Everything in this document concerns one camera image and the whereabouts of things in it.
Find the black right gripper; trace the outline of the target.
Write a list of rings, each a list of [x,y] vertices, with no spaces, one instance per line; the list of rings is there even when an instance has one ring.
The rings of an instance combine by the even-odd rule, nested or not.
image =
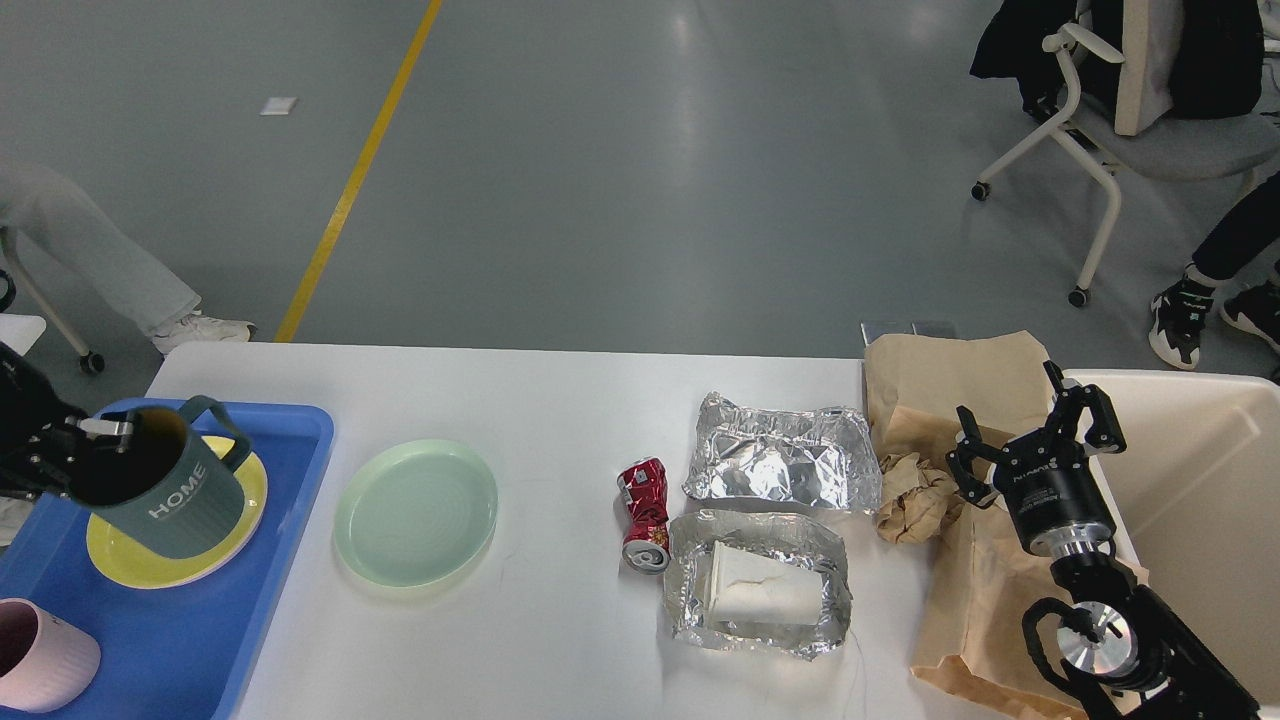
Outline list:
[[[987,445],[973,411],[957,406],[960,433],[946,462],[959,495],[978,509],[998,492],[1021,547],[1039,557],[1096,551],[1114,539],[1116,524],[1091,473],[1088,457],[1128,448],[1110,396],[1096,384],[1082,386],[1051,360],[1043,363],[1053,406],[1043,430]],[[980,479],[975,460],[997,465],[997,489]]]

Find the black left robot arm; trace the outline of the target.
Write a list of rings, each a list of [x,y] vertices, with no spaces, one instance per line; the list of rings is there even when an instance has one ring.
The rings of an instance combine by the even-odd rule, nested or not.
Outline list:
[[[47,377],[10,345],[1,345],[1,493],[105,502],[125,488],[133,424],[61,400]]]

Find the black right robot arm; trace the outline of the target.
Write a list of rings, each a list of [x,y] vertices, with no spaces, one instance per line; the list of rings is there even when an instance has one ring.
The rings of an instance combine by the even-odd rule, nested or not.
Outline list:
[[[1257,719],[1254,696],[1116,559],[1117,524],[1089,468],[1126,448],[1111,398],[1056,363],[1043,368],[1053,405],[1041,427],[988,445],[961,406],[946,456],[960,496],[979,509],[1001,498],[1021,550],[1048,559],[1068,592],[1023,614],[1030,661],[1091,719]]]

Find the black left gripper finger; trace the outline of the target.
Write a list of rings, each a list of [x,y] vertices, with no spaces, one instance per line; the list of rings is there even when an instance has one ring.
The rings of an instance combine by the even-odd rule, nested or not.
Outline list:
[[[24,489],[20,492],[20,498],[36,501],[46,493],[67,497],[79,473],[81,462],[74,457],[23,455],[20,483]]]
[[[67,454],[124,454],[132,445],[134,424],[95,416],[67,416],[60,424],[60,447]]]

